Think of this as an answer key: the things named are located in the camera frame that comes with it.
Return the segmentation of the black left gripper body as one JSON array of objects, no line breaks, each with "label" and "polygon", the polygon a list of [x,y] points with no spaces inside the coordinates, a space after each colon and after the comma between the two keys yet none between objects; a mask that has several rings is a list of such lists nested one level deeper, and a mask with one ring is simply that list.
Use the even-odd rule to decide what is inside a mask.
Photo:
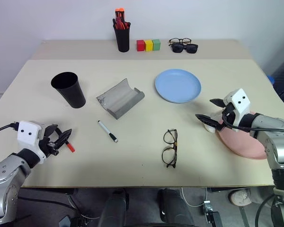
[{"label": "black left gripper body", "polygon": [[61,142],[60,135],[56,141],[51,141],[50,134],[45,133],[42,140],[39,141],[39,148],[45,154],[45,157],[48,158],[50,155],[58,155],[58,144]]}]

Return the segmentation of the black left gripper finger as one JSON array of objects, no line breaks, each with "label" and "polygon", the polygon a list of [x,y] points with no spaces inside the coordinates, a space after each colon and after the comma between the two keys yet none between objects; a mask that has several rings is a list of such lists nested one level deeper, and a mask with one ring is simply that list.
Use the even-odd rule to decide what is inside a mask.
[{"label": "black left gripper finger", "polygon": [[55,132],[57,127],[58,127],[57,124],[52,124],[47,126],[44,131],[44,137],[50,137]]},{"label": "black left gripper finger", "polygon": [[65,144],[68,138],[71,135],[72,129],[62,132],[60,129],[55,129],[55,132],[58,134],[58,139],[54,142],[56,147],[61,147]]}]

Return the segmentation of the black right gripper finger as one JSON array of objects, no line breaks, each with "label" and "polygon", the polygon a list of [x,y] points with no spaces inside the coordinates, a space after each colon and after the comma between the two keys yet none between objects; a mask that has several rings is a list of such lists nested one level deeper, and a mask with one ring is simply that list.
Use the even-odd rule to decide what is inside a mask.
[{"label": "black right gripper finger", "polygon": [[204,114],[195,114],[195,116],[204,124],[205,129],[208,131],[221,131],[224,128],[223,123],[219,123],[210,116]]},{"label": "black right gripper finger", "polygon": [[218,107],[226,107],[226,104],[224,103],[223,99],[210,99],[210,102]]}]

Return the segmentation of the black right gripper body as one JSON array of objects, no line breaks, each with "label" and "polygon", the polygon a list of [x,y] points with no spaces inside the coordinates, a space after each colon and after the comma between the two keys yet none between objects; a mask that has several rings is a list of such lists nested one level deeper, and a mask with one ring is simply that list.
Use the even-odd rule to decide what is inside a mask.
[{"label": "black right gripper body", "polygon": [[227,124],[231,124],[233,125],[234,120],[235,120],[235,107],[232,103],[228,103],[223,111],[222,111],[222,120],[223,120],[223,124],[227,125]]}]

